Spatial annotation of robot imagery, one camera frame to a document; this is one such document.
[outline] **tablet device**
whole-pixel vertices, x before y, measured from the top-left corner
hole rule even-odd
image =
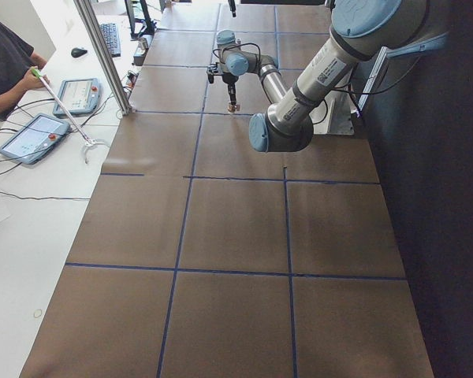
[[[58,97],[70,114],[84,116],[95,111],[101,91],[100,82],[96,78],[63,80]],[[54,105],[53,114],[60,118],[66,117],[59,104]]]
[[[34,164],[51,151],[69,130],[69,123],[38,114],[0,147],[0,154],[25,164]]]

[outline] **computer keyboard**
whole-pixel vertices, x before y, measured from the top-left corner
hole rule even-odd
[[[107,45],[107,49],[112,57],[121,56],[121,41],[119,39],[119,32],[115,23],[100,24],[100,30],[103,34],[103,39]]]

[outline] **person's arm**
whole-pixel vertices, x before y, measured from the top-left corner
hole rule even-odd
[[[30,59],[37,67],[39,67],[39,69],[43,69],[47,63],[47,60],[38,55],[35,51],[33,51],[32,55],[30,56]]]
[[[30,89],[42,88],[43,84],[36,78],[31,69],[29,69],[23,76],[23,79],[9,89],[7,92],[0,94],[0,113],[15,106],[24,94]]]

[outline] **black t-shirt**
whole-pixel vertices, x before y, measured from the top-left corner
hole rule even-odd
[[[0,95],[14,87],[34,65],[33,47],[0,22]],[[12,109],[0,114],[5,119]]]

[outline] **person's hand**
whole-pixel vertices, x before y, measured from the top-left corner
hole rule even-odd
[[[44,88],[44,84],[38,77],[36,77],[33,72],[32,68],[36,69],[36,67],[31,67],[21,79],[21,86],[26,90],[29,91],[30,89],[37,89],[37,88]],[[47,83],[49,83],[49,79],[47,76],[42,76]]]

